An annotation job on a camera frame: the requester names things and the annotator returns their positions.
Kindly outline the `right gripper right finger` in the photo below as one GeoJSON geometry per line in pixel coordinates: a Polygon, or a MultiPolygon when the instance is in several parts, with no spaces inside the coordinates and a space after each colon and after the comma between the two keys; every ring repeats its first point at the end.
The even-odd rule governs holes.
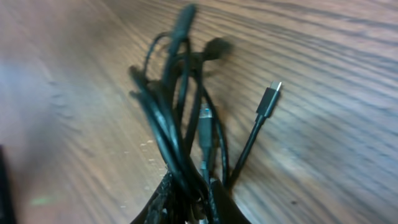
{"type": "Polygon", "coordinates": [[[211,179],[209,187],[209,223],[250,224],[219,179],[211,179]]]}

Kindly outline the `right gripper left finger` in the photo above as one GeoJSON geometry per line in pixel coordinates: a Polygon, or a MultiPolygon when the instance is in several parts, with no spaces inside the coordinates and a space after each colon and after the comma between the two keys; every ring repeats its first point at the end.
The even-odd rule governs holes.
{"type": "Polygon", "coordinates": [[[174,179],[167,172],[145,207],[131,224],[167,224],[173,218],[174,179]]]}

